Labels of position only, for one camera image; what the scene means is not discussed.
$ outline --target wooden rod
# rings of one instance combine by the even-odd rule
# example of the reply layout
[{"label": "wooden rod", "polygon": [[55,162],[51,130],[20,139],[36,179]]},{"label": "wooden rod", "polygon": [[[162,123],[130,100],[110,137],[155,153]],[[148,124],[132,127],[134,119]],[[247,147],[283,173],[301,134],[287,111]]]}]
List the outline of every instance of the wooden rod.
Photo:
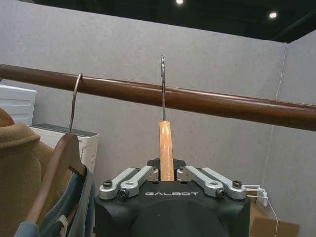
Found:
[{"label": "wooden rod", "polygon": [[[77,75],[0,64],[0,78],[72,91]],[[83,76],[78,92],[162,106],[158,85]],[[166,87],[166,107],[316,131],[313,105]]]}]

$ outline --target clothing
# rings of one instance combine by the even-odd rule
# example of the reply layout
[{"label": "clothing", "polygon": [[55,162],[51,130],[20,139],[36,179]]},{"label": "clothing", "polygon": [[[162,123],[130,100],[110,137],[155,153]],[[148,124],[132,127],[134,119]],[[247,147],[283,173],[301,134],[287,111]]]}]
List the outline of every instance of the clothing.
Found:
[{"label": "clothing", "polygon": [[[0,127],[0,236],[13,236],[26,219],[53,149],[24,124]],[[59,200],[71,176],[68,171],[54,193]]]},{"label": "clothing", "polygon": [[67,237],[91,237],[94,214],[95,185],[93,174],[87,169],[84,179],[73,174],[63,196],[46,214],[39,231],[34,223],[22,222],[14,237],[56,237],[59,236],[62,224],[58,219],[69,215],[79,202],[76,214]]}]

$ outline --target white appliance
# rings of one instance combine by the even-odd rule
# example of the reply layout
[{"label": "white appliance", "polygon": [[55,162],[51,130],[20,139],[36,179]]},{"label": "white appliance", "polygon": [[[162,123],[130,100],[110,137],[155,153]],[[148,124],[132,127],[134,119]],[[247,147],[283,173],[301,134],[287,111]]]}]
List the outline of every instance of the white appliance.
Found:
[{"label": "white appliance", "polygon": [[14,123],[32,124],[35,90],[0,84],[0,107],[7,111]]},{"label": "white appliance", "polygon": [[[29,128],[40,135],[40,140],[55,148],[59,139],[67,134],[68,128],[54,126],[51,124],[31,125]],[[93,172],[97,156],[99,134],[72,129],[72,134],[79,140],[81,162]]]}]

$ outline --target metal hook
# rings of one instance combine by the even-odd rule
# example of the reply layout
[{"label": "metal hook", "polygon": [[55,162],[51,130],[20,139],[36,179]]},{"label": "metal hook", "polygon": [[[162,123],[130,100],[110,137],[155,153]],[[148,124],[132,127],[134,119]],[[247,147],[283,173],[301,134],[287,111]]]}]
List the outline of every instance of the metal hook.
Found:
[{"label": "metal hook", "polygon": [[71,115],[70,115],[70,121],[69,121],[69,128],[68,128],[68,134],[71,133],[71,128],[73,127],[73,121],[74,121],[74,115],[75,115],[75,103],[76,103],[76,95],[77,95],[77,89],[79,85],[80,79],[82,79],[83,74],[80,73],[77,77],[74,93],[73,93],[73,102],[71,104]]},{"label": "metal hook", "polygon": [[161,57],[161,77],[162,77],[162,120],[166,121],[166,88],[165,88],[165,67],[164,57]]}]

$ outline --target tan coat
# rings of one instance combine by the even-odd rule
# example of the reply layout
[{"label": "tan coat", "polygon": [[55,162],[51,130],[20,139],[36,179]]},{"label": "tan coat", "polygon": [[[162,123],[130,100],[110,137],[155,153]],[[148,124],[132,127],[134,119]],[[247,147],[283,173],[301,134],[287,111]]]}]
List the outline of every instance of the tan coat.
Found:
[{"label": "tan coat", "polygon": [[[53,150],[24,124],[0,127],[0,236],[13,236],[40,189]],[[71,173],[56,191],[61,197]]]}]

